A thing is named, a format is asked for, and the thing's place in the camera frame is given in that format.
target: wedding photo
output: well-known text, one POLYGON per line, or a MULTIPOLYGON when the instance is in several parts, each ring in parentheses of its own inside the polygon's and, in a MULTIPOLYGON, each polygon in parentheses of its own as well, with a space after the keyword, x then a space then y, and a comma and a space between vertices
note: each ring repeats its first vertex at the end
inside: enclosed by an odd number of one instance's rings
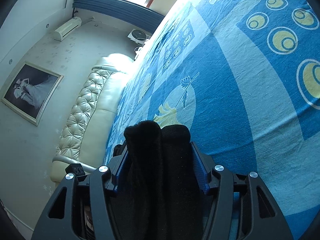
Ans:
POLYGON ((24 63, 2 101, 12 110, 37 125, 43 109, 63 75, 24 63))

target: white box fan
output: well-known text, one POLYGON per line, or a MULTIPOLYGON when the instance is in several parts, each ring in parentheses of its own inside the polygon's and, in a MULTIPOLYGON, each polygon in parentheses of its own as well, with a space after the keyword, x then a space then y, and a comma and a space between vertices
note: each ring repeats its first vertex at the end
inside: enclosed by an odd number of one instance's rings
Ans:
POLYGON ((71 32, 81 26, 81 18, 74 17, 60 26, 53 33, 53 38, 57 41, 63 41, 71 32))
POLYGON ((133 29, 130 34, 128 35, 128 38, 130 38, 130 40, 134 41, 135 43, 143 46, 144 42, 147 39, 150 39, 151 36, 146 35, 143 31, 141 30, 136 30, 133 29))

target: metal bolt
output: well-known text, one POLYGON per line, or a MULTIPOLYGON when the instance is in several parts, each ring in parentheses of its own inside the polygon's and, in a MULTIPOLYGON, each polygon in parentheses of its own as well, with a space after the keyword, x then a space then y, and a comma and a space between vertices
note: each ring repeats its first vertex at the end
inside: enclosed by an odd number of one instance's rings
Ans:
POLYGON ((223 167, 222 165, 216 165, 216 166, 214 167, 214 169, 215 169, 216 171, 223 171, 223 170, 224 170, 224 167, 223 167))
POLYGON ((258 177, 258 173, 254 172, 254 171, 251 171, 251 172, 249 173, 249 175, 250 175, 250 177, 252 177, 252 178, 257 178, 257 177, 258 177))
POLYGON ((106 172, 106 171, 108 171, 109 170, 109 168, 107 167, 107 166, 101 166, 100 168, 99 168, 99 171, 100 172, 106 172))
POLYGON ((66 179, 73 179, 73 177, 74 177, 73 173, 68 173, 66 175, 66 179))

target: patterned bedspread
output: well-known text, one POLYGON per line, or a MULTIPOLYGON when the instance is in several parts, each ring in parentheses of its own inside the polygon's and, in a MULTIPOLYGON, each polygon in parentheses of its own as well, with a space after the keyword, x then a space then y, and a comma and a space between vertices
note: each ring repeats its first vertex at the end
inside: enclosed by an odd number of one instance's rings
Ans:
POLYGON ((186 125, 216 163, 258 172, 298 239, 320 208, 313 10, 306 0, 178 0, 164 21, 122 95, 105 163, 129 125, 186 125))

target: framed picture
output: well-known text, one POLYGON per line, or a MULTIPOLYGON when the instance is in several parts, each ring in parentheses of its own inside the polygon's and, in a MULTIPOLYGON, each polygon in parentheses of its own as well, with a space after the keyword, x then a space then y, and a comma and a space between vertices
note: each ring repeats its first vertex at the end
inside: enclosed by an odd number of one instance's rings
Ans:
POLYGON ((62 78, 63 75, 25 62, 1 100, 17 114, 38 125, 45 106, 62 78))

